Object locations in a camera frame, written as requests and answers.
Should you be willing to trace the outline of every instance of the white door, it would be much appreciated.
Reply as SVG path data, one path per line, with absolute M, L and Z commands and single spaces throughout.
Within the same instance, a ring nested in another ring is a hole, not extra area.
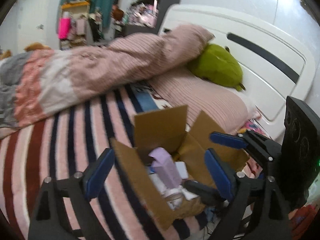
M 49 0 L 19 0 L 18 5 L 18 53 L 34 42 L 45 45 Z

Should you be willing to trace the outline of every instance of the metal bolt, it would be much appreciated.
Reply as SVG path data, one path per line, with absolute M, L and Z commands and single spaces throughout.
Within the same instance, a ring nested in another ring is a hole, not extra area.
M 238 176 L 238 178 L 244 178 L 245 174 L 242 171 L 238 171 L 237 176 Z
M 51 182 L 51 177 L 46 177 L 45 179 L 44 179 L 44 183 L 49 183 L 49 182 Z
M 268 180 L 269 180 L 270 182 L 275 182 L 275 181 L 276 181 L 276 179 L 275 179 L 274 176 L 268 176 Z
M 76 179 L 79 179 L 81 178 L 83 175 L 83 173 L 81 171 L 77 171 L 73 176 L 76 178 Z

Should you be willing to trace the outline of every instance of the green plush ear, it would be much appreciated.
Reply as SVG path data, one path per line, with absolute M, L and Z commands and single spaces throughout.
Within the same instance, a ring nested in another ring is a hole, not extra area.
M 209 44 L 203 53 L 188 64 L 188 69 L 197 77 L 225 87 L 242 89 L 243 72 L 237 60 L 223 47 Z

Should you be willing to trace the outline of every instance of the white headboard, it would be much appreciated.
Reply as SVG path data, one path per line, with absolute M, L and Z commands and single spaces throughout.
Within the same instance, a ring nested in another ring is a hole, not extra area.
M 201 25 L 227 46 L 242 67 L 243 91 L 262 114 L 259 123 L 276 139 L 285 129 L 287 96 L 304 100 L 316 72 L 311 52 L 275 26 L 248 14 L 204 5 L 173 5 L 160 32 L 178 25 Z

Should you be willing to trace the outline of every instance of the purple box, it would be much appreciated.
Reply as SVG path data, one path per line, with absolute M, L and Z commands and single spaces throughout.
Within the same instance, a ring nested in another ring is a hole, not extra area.
M 165 184 L 167 188 L 179 187 L 182 179 L 171 155 L 164 148 L 158 147 L 149 153 L 149 156 L 155 159 L 151 167 L 158 174 L 163 184 Z

